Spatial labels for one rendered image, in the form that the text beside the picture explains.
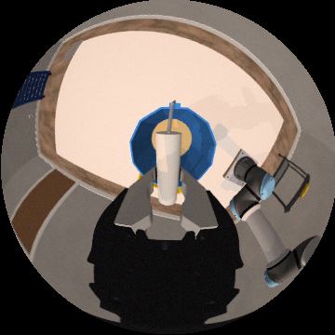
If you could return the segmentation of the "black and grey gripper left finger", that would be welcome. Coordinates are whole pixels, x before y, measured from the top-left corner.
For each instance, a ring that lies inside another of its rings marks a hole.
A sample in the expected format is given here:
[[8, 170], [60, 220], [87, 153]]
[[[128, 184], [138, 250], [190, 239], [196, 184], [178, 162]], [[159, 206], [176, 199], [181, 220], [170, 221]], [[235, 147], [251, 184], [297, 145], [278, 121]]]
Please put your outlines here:
[[138, 229], [147, 233], [153, 223], [150, 196], [154, 192], [155, 179], [157, 170], [153, 167], [125, 188], [103, 211], [94, 230], [88, 262], [94, 264], [100, 251], [117, 239], [135, 237]]

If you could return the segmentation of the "blue pail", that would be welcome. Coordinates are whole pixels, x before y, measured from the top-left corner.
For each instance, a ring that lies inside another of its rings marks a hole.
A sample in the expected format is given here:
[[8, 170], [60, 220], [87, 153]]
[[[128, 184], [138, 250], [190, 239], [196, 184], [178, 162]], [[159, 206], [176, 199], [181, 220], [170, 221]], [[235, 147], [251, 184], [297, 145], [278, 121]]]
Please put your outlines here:
[[213, 164], [217, 143], [209, 122], [174, 100], [144, 116], [129, 145], [132, 164], [142, 176], [156, 166], [158, 200], [171, 206], [182, 184], [180, 167], [199, 181]]

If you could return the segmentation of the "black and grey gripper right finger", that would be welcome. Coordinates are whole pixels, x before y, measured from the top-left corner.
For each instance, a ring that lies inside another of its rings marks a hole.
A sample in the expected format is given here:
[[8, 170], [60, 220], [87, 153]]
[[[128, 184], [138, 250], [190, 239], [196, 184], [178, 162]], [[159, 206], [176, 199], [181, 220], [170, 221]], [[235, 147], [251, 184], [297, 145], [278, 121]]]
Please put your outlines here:
[[183, 167], [179, 180], [184, 201], [181, 205], [181, 227], [194, 231], [196, 239], [207, 240], [222, 247], [231, 256], [235, 269], [242, 268], [239, 238], [228, 211], [200, 182]]

